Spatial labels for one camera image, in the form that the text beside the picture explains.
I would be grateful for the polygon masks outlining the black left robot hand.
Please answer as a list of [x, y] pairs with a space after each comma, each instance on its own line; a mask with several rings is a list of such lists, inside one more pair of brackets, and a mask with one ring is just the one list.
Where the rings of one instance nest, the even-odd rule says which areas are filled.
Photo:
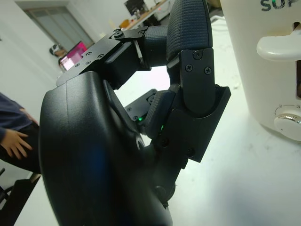
[[[143, 114], [115, 90], [165, 66], [167, 90]], [[116, 30], [48, 91], [40, 113], [45, 189], [61, 226], [170, 226], [168, 201], [188, 160], [200, 162], [231, 96], [214, 81], [207, 2], [177, 0], [168, 26]]]

